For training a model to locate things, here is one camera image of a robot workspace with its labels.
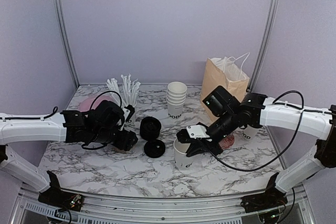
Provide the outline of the black cup lid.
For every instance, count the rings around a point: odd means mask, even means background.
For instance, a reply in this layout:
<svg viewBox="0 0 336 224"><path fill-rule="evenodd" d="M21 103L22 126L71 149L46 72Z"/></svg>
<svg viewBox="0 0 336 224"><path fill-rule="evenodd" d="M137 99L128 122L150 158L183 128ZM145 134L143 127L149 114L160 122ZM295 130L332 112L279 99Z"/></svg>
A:
<svg viewBox="0 0 336 224"><path fill-rule="evenodd" d="M165 153L165 144L161 140L148 141L144 145L144 152L150 158L159 158Z"/></svg>

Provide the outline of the white paper coffee cup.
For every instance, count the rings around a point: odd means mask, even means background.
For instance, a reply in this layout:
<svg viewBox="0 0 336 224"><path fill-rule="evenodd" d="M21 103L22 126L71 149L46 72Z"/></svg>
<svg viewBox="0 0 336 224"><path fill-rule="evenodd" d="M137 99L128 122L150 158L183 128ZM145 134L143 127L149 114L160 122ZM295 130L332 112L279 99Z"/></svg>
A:
<svg viewBox="0 0 336 224"><path fill-rule="evenodd" d="M245 129L243 129L242 136L245 140L252 140L258 132L258 128L254 128L248 125Z"/></svg>

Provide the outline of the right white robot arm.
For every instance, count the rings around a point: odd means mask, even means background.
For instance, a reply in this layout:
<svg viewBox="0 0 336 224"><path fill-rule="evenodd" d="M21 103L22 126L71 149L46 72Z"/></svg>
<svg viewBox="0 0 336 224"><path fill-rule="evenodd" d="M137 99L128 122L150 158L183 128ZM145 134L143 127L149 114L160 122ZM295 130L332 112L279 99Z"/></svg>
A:
<svg viewBox="0 0 336 224"><path fill-rule="evenodd" d="M204 152L217 156L222 152L220 141L242 126L274 126L317 138L306 155L271 177L267 190L260 195L260 203L265 207L273 206L281 194L320 170L335 167L335 105L329 109L311 108L258 93L248 93L238 101L222 86L216 87L203 103L217 120L210 126L199 123L177 133L181 143L190 145L188 157Z"/></svg>

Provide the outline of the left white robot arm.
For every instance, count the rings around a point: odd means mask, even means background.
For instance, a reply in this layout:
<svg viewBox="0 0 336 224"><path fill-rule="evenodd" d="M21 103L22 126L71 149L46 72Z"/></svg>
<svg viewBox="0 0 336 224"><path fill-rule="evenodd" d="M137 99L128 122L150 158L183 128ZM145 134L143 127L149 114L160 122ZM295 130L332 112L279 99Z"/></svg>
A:
<svg viewBox="0 0 336 224"><path fill-rule="evenodd" d="M60 189L58 178L42 170L17 154L12 143L49 141L82 143L87 149L91 143L102 148L111 144L121 151L129 151L138 141L136 134L124 128L134 114L130 106L120 107L103 100L95 109L53 111L50 115L12 116L1 114L1 169L44 193L54 205L66 202L66 193Z"/></svg>

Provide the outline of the pink plate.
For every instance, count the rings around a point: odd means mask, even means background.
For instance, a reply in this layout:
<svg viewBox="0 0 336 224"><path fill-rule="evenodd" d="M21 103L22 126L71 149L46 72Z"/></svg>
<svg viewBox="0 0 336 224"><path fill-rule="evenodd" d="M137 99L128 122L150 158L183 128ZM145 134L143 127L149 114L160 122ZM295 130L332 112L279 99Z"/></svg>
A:
<svg viewBox="0 0 336 224"><path fill-rule="evenodd" d="M80 111L80 112L86 112L86 111L89 111L90 108L95 109L100 104L100 102L103 101L104 99L105 99L104 96L99 97L98 99L96 99L96 101L94 102L93 106L91 106L92 103L93 103L93 101L95 100L95 98L94 97L86 98L84 101L82 101L79 104L78 111Z"/></svg>

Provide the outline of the brown cardboard cup carrier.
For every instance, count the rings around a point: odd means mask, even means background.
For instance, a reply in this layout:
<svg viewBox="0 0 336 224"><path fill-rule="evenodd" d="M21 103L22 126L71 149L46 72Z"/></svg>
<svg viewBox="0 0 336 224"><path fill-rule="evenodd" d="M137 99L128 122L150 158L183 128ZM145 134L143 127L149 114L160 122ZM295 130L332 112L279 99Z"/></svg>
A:
<svg viewBox="0 0 336 224"><path fill-rule="evenodd" d="M126 153L134 147L135 143L114 143L114 148L116 152Z"/></svg>

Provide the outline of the red patterned bowl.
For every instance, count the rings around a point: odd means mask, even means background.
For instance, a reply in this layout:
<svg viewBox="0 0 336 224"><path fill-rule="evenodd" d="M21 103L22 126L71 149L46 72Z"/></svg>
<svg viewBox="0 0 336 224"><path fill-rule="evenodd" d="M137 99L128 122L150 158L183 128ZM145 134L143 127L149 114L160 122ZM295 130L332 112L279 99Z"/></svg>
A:
<svg viewBox="0 0 336 224"><path fill-rule="evenodd" d="M233 133L231 133L219 142L219 146L221 147L222 150L227 150L233 146L234 142L235 138Z"/></svg>

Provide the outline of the stack of black lids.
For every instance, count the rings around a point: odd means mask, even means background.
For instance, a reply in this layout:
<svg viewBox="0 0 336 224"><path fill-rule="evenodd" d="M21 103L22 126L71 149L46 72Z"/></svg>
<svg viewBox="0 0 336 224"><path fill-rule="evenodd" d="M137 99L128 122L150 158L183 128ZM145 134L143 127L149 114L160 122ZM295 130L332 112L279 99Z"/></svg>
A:
<svg viewBox="0 0 336 224"><path fill-rule="evenodd" d="M161 127L161 122L158 119L147 116L141 121L140 136L146 141L155 140L160 135Z"/></svg>

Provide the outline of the stack of white cups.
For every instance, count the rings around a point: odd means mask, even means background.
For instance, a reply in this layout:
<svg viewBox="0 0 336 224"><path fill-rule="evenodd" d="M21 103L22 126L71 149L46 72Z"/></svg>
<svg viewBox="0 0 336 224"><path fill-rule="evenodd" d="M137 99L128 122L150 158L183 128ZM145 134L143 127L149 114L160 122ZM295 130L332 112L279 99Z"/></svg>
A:
<svg viewBox="0 0 336 224"><path fill-rule="evenodd" d="M186 100L186 84L174 81L167 85L167 112L171 119L179 119L182 115L183 106Z"/></svg>

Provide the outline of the brown paper bag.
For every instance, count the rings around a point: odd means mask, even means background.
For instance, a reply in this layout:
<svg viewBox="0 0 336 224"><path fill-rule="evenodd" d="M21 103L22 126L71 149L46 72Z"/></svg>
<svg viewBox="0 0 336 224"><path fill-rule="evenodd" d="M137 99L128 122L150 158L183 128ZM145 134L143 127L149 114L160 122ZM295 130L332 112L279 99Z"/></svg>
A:
<svg viewBox="0 0 336 224"><path fill-rule="evenodd" d="M237 63L241 59L247 60L250 53L245 53L237 58L208 58L206 60L205 72L200 92L200 104L207 112L210 120L214 122L215 117L212 112L203 103L203 100L217 87L224 87L231 95L241 102L246 94L249 84L249 76L243 72L243 67Z"/></svg>

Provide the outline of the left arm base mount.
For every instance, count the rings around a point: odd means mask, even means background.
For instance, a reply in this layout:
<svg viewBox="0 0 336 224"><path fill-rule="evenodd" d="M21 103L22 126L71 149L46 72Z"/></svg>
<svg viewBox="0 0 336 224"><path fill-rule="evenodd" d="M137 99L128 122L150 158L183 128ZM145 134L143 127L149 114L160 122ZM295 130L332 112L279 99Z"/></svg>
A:
<svg viewBox="0 0 336 224"><path fill-rule="evenodd" d="M84 197L81 194L63 191L57 176L47 171L50 179L50 187L43 193L39 193L38 201L62 209L79 212L82 208Z"/></svg>

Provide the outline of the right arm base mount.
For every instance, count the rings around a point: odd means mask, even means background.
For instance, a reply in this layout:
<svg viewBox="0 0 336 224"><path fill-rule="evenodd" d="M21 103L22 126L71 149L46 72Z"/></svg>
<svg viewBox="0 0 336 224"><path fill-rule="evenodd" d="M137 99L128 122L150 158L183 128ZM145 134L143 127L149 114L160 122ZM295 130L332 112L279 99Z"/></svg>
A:
<svg viewBox="0 0 336 224"><path fill-rule="evenodd" d="M286 193L276 189L276 178L279 172L272 175L263 193L244 196L240 205L246 213L266 210L288 203Z"/></svg>

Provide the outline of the aluminium front rail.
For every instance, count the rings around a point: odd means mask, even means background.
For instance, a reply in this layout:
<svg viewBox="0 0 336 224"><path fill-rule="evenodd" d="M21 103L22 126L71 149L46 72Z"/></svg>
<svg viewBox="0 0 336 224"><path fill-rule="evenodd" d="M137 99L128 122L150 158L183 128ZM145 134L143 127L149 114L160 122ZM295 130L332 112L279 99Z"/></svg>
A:
<svg viewBox="0 0 336 224"><path fill-rule="evenodd" d="M302 186L288 193L288 203L246 212L242 198L251 193L201 198L141 198L83 193L79 211L59 212L38 201L38 194L23 184L9 223L265 223L272 216L282 223L315 223Z"/></svg>

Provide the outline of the left aluminium frame post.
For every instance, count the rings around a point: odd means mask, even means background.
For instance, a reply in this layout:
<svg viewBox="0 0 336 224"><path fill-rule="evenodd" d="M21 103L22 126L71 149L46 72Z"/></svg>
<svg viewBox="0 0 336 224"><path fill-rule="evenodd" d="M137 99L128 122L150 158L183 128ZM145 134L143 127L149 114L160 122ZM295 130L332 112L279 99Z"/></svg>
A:
<svg viewBox="0 0 336 224"><path fill-rule="evenodd" d="M66 23L65 23L63 8L62 8L62 1L54 0L54 5L55 5L55 10L56 10L57 23L58 23L58 27L60 31L61 41L62 41L62 45L65 51L65 56L66 56L67 64L69 67L70 75L72 78L72 82L74 84L75 89L78 89L80 86L79 78L76 72L74 59L72 56L69 38L68 38L67 30L66 30Z"/></svg>

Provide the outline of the aluminium frame post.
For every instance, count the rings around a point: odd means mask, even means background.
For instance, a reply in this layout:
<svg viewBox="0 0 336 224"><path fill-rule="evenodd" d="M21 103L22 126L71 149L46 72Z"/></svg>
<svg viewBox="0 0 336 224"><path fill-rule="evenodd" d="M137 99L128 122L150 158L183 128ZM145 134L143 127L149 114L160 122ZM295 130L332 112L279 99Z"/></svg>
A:
<svg viewBox="0 0 336 224"><path fill-rule="evenodd" d="M65 23L63 8L62 8L62 1L54 0L54 5L55 5L55 10L56 10L57 23L58 23L58 27L60 31L61 41L62 41L62 45L65 51L65 56L66 56L67 64L69 67L70 75L72 78L72 82L74 84L75 89L78 89L80 86L79 78L76 72L74 59L72 56L69 38L68 38L67 30L66 30L66 23Z"/></svg>
<svg viewBox="0 0 336 224"><path fill-rule="evenodd" d="M271 32L272 32L272 29L274 27L275 20L276 20L278 4L279 4L279 0L270 0L264 33L263 33L261 44L259 47L254 70L252 72L252 76L250 78L250 82L248 86L249 91L253 91L255 89L258 78L260 76L260 73L263 67L263 63L266 59L266 54L267 54Z"/></svg>

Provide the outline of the right aluminium frame post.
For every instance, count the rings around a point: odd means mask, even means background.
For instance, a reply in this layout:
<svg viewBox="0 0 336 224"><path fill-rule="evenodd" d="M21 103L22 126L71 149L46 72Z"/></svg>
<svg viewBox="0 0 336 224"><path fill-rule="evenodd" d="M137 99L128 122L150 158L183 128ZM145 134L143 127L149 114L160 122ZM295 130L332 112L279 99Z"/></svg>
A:
<svg viewBox="0 0 336 224"><path fill-rule="evenodd" d="M248 86L249 91L253 91L255 89L258 78L260 76L260 73L263 67L263 63L266 59L266 54L267 54L271 32L272 32L272 29L274 27L275 20L276 20L278 4L279 4L279 0L270 0L264 33L263 33L261 44L259 47L254 70L252 72L252 76L250 78L250 82Z"/></svg>

